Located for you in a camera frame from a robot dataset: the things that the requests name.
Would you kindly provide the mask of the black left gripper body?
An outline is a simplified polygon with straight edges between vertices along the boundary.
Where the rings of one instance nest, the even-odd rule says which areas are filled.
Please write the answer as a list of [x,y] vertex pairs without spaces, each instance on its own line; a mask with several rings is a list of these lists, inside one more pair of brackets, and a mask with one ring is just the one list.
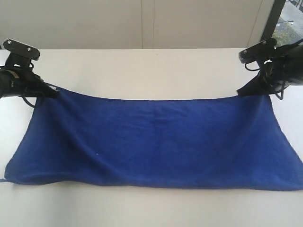
[[0,70],[0,97],[45,97],[39,91],[40,76],[26,70]]

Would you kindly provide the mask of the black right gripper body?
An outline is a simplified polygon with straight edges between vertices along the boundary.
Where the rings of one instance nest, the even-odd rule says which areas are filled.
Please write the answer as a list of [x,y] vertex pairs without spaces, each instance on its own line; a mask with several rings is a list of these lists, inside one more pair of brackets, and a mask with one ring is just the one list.
[[258,81],[263,95],[282,95],[289,86],[301,86],[303,41],[276,48],[275,55],[260,68]]

